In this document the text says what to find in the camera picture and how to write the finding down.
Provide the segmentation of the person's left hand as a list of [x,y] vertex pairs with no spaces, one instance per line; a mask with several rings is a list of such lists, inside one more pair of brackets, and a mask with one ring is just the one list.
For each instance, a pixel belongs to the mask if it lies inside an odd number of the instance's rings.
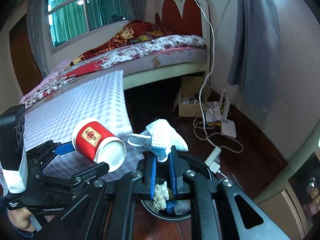
[[31,215],[31,212],[25,207],[17,210],[8,211],[8,217],[12,222],[13,226],[18,228],[19,230],[27,232],[35,231],[35,228],[29,219]]

